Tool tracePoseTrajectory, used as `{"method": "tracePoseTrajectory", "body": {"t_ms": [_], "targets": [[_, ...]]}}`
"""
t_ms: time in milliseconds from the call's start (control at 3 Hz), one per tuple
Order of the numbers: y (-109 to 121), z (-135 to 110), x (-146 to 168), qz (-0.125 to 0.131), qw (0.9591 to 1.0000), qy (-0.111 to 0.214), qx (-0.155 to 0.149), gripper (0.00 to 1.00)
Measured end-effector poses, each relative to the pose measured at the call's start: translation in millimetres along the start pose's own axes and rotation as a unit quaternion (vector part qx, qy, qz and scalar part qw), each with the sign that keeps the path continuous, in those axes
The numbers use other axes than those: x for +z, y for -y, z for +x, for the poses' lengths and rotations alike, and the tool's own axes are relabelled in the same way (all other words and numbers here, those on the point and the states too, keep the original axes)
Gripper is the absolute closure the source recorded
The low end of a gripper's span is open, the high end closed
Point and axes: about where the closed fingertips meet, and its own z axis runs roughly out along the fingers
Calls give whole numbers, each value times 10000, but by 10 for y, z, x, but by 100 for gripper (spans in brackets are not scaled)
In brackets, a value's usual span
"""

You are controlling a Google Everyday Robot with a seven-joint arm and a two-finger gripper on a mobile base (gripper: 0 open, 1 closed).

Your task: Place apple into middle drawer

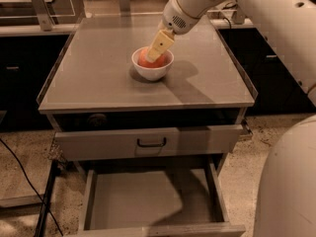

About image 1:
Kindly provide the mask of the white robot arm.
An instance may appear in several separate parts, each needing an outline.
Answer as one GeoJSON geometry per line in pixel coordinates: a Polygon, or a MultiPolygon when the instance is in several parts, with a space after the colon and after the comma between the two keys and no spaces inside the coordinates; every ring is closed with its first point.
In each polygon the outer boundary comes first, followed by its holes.
{"type": "MultiPolygon", "coordinates": [[[[224,0],[169,0],[146,59],[153,62],[224,0]]],[[[308,0],[235,0],[300,85],[316,99],[316,6],[308,0]]],[[[316,237],[316,117],[288,130],[267,157],[253,237],[316,237]]]]}

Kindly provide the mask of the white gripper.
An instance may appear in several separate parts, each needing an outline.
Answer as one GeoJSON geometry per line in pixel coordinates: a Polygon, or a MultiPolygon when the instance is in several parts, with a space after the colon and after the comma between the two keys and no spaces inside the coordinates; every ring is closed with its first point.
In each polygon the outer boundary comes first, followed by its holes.
{"type": "Polygon", "coordinates": [[[155,62],[174,44],[174,34],[188,33],[198,23],[201,14],[200,0],[169,0],[163,10],[162,21],[158,24],[159,31],[147,48],[146,60],[155,62]]]}

